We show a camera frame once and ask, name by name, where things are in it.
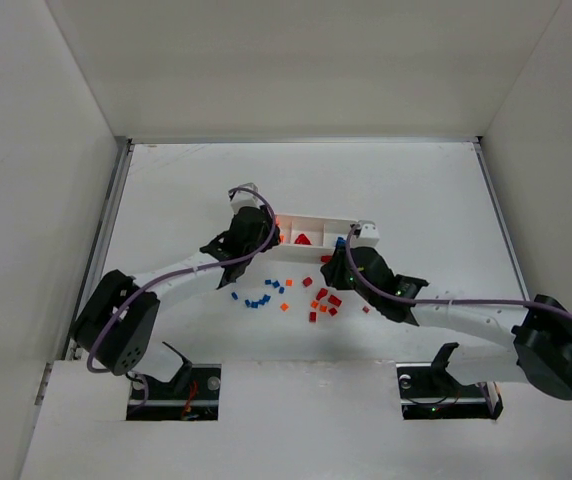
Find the red lego arch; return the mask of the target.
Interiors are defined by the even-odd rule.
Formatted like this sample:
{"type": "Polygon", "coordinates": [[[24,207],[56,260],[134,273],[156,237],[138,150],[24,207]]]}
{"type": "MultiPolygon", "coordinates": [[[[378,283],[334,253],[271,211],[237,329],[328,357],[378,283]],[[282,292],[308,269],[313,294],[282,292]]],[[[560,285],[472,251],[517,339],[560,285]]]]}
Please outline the red lego arch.
{"type": "Polygon", "coordinates": [[[300,233],[300,234],[296,237],[294,243],[295,243],[296,245],[311,245],[311,244],[312,244],[311,240],[310,240],[310,239],[308,238],[308,236],[307,236],[306,234],[304,234],[304,233],[300,233]]]}

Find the orange lego arch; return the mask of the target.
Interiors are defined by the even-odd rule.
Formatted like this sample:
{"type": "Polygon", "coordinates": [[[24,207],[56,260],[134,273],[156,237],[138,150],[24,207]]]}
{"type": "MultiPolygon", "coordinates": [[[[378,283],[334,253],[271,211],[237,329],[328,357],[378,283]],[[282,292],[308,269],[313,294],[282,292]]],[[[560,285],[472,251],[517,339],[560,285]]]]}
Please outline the orange lego arch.
{"type": "Polygon", "coordinates": [[[276,231],[277,231],[277,238],[278,238],[278,244],[283,244],[284,240],[285,240],[285,236],[284,236],[284,232],[282,230],[281,227],[281,221],[279,216],[275,217],[275,226],[276,226],[276,231]]]}

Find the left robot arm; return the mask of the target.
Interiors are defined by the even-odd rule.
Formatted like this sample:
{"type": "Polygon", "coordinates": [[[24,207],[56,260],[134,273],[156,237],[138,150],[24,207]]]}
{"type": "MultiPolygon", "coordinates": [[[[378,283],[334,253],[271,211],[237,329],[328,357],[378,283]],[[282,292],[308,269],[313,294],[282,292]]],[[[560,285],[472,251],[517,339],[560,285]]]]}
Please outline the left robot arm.
{"type": "Polygon", "coordinates": [[[167,342],[151,343],[158,316],[236,282],[256,255],[278,244],[272,208],[244,206],[234,213],[227,230],[174,265],[137,275],[108,272],[72,326],[73,341],[88,353],[87,370],[132,374],[141,382],[153,379],[181,390],[192,363],[167,342]]]}

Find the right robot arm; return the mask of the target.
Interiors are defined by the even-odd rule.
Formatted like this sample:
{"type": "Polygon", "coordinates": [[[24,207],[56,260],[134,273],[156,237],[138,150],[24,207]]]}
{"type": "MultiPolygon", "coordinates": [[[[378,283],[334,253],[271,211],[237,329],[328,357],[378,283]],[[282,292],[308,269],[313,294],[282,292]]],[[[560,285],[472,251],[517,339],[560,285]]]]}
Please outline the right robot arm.
{"type": "Polygon", "coordinates": [[[321,268],[327,286],[352,290],[386,319],[452,330],[484,340],[445,344],[433,371],[462,386],[528,383],[572,400],[572,314],[554,298],[532,301],[463,299],[439,292],[425,279],[394,273],[372,247],[336,248],[321,268]]]}

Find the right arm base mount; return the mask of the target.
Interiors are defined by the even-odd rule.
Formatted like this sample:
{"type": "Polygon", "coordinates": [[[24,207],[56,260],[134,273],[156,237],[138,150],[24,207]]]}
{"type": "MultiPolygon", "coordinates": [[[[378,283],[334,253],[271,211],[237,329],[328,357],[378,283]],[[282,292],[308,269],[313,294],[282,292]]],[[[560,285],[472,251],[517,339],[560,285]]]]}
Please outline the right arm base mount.
{"type": "Polygon", "coordinates": [[[428,363],[396,364],[404,420],[499,419],[504,405],[495,383],[462,385],[446,371],[458,346],[446,343],[428,363]]]}

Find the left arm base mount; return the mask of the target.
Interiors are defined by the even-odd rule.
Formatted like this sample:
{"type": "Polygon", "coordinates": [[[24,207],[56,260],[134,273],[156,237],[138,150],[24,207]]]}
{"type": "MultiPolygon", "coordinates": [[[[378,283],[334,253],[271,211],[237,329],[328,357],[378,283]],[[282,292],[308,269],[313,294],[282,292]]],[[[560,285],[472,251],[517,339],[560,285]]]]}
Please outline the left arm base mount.
{"type": "Polygon", "coordinates": [[[128,421],[216,421],[222,366],[195,364],[167,342],[146,352],[126,374],[128,421]]]}

